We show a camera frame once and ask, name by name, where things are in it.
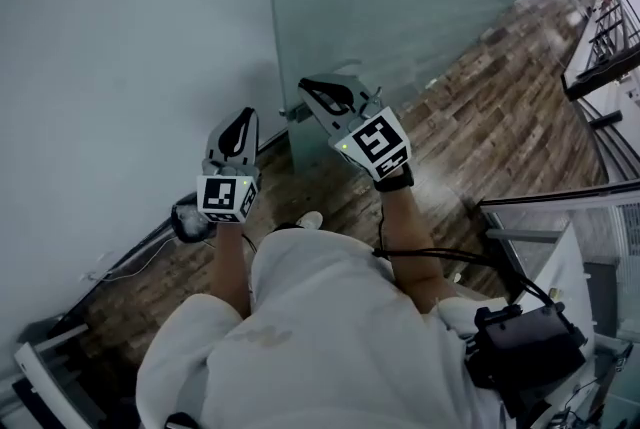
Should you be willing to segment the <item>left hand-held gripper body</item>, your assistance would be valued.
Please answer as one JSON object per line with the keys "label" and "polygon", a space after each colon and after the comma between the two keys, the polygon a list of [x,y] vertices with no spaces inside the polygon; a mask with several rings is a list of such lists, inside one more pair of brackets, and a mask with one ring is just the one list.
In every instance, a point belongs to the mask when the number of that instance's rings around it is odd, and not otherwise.
{"label": "left hand-held gripper body", "polygon": [[[225,121],[236,112],[252,109],[249,132],[240,154],[222,154],[218,138]],[[260,170],[256,165],[259,119],[245,107],[229,115],[209,134],[202,174],[197,177],[197,209],[213,223],[243,224],[259,193]]]}

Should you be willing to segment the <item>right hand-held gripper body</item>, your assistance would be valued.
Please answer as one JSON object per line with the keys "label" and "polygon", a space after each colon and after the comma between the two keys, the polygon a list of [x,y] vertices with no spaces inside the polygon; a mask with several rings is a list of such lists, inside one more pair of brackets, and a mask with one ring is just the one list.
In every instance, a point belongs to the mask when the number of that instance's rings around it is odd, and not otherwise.
{"label": "right hand-held gripper body", "polygon": [[[344,115],[326,112],[305,92],[305,79],[348,87],[353,104]],[[381,92],[370,92],[355,75],[324,73],[304,77],[298,84],[302,100],[328,133],[329,146],[348,162],[364,169],[372,179],[383,180],[411,158],[407,134],[393,110],[384,105]]]}

